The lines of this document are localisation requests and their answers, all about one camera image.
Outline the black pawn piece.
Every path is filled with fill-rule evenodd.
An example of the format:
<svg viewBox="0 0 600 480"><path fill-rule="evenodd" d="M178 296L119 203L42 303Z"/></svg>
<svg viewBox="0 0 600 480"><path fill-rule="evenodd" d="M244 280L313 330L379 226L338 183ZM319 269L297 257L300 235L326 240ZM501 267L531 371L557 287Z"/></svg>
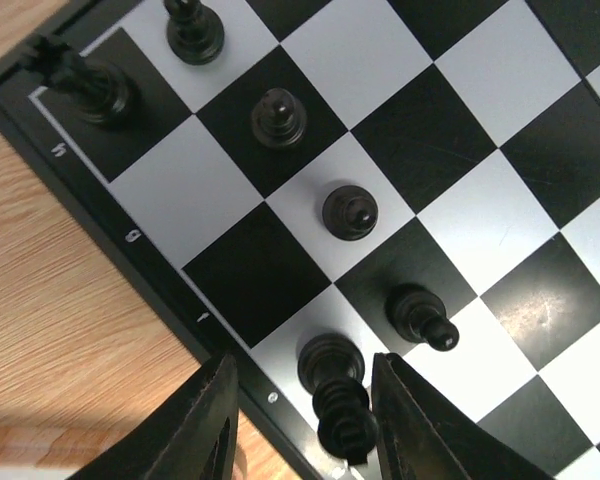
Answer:
<svg viewBox="0 0 600 480"><path fill-rule="evenodd" d="M254 137L274 150L297 146L305 136L307 119L303 103L280 87L266 91L250 114Z"/></svg>
<svg viewBox="0 0 600 480"><path fill-rule="evenodd" d="M224 25L201 1L164 0L169 15L166 38L173 53L189 65L205 65L222 52Z"/></svg>
<svg viewBox="0 0 600 480"><path fill-rule="evenodd" d="M428 344L432 349L454 349L460 333L447 317L443 301L433 292L416 284L399 285L389 295L386 317L397 334L413 344Z"/></svg>
<svg viewBox="0 0 600 480"><path fill-rule="evenodd" d="M333 190L322 206L322 220L336 238L355 241L367 236L376 226L379 207L375 198L357 185Z"/></svg>

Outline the black and silver chessboard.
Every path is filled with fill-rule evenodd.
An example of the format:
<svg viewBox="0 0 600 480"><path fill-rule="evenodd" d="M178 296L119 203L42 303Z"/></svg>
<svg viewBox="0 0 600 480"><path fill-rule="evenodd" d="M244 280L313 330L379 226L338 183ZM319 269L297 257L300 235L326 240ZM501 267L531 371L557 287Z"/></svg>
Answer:
<svg viewBox="0 0 600 480"><path fill-rule="evenodd" d="M600 479L600 1L72 1L0 132L300 477L393 352Z"/></svg>

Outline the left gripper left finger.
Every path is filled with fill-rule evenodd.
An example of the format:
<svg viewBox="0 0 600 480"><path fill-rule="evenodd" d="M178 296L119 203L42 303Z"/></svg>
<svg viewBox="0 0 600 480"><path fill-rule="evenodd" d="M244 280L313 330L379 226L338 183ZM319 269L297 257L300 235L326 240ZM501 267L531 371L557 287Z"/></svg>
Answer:
<svg viewBox="0 0 600 480"><path fill-rule="evenodd" d="M128 435L73 479L230 479L237 445L238 370L207 360Z"/></svg>

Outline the black queen piece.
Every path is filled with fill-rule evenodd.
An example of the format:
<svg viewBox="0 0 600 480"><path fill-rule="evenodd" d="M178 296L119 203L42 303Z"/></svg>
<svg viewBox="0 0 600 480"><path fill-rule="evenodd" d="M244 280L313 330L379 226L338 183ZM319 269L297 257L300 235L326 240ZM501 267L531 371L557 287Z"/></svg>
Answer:
<svg viewBox="0 0 600 480"><path fill-rule="evenodd" d="M300 351L297 373L312 396L322 448L350 466L367 464L379 427L362 385L365 363L358 347L339 333L320 334Z"/></svg>

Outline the black rook piece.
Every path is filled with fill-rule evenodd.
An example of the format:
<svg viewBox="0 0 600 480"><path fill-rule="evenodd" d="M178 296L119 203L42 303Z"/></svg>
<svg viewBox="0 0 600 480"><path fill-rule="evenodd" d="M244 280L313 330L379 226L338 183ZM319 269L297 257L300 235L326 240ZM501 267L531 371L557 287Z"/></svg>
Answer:
<svg viewBox="0 0 600 480"><path fill-rule="evenodd" d="M100 128L123 124L140 98L136 83L116 64L85 58L55 35L29 36L18 64L39 85L67 98L83 122Z"/></svg>

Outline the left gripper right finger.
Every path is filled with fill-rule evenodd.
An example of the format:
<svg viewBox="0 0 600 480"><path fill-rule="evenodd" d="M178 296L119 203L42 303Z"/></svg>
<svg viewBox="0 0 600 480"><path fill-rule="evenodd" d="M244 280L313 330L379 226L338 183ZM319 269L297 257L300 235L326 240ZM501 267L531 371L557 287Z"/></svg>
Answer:
<svg viewBox="0 0 600 480"><path fill-rule="evenodd" d="M372 411L383 479L549 479L462 413L401 356L373 360Z"/></svg>

